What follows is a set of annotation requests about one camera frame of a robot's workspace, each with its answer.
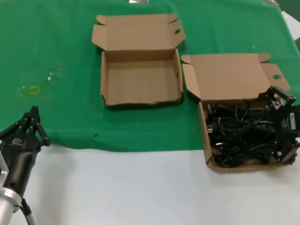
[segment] box lid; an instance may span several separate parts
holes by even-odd
[[[173,49],[185,34],[176,14],[98,15],[92,42],[104,50]]]
[[[199,99],[254,99],[270,86],[289,90],[290,85],[267,53],[183,55],[187,89]]]

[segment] black cable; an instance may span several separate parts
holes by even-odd
[[[250,109],[248,99],[237,106],[215,105],[206,122],[212,126],[210,144],[218,151],[213,157],[221,167],[239,166],[249,159],[269,163],[276,142],[269,107]]]
[[[25,211],[24,211],[24,209],[23,209],[22,206],[20,206],[20,210],[22,211],[23,215],[25,216],[25,219],[26,219],[26,221],[27,221],[27,224],[30,225],[30,223],[29,223],[29,221],[28,221],[28,219],[27,219],[27,216],[26,216],[26,214],[25,214]]]
[[[32,212],[31,212],[31,209],[30,209],[29,205],[27,204],[27,202],[24,198],[22,199],[20,209],[21,209],[22,213],[24,214],[28,225],[31,225],[30,222],[27,219],[27,216],[30,215]]]

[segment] cardboard box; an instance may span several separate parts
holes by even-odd
[[[102,52],[101,95],[106,105],[180,102],[178,50],[185,34],[176,14],[98,15],[92,42]]]
[[[215,149],[210,146],[205,122],[208,105],[215,103],[237,105],[244,98],[254,100],[270,86],[290,89],[279,67],[276,64],[265,63],[270,59],[269,54],[183,55],[181,59],[187,89],[199,101],[204,156],[209,168],[220,172],[238,172],[280,167],[295,161],[295,156],[286,163],[274,160],[268,165],[263,165],[257,160],[249,160],[239,167],[222,168],[212,157]],[[265,102],[253,104],[251,105],[255,108],[266,105]]]

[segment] green cloth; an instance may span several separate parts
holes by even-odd
[[[270,53],[300,98],[299,52],[280,8],[264,0],[1,0],[1,127],[37,105],[52,143],[70,148],[201,149],[197,103],[186,91],[181,105],[150,109],[109,110],[100,96],[96,15],[173,12],[187,36],[181,55]]]

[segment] table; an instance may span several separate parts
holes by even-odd
[[[202,150],[43,148],[24,197],[40,225],[263,225],[300,222],[300,161],[219,174]],[[11,225],[26,225],[18,211]]]
[[[300,21],[300,2],[295,0],[277,0],[280,4],[280,8],[295,18],[297,21]],[[300,38],[295,40],[298,50],[300,51]]]

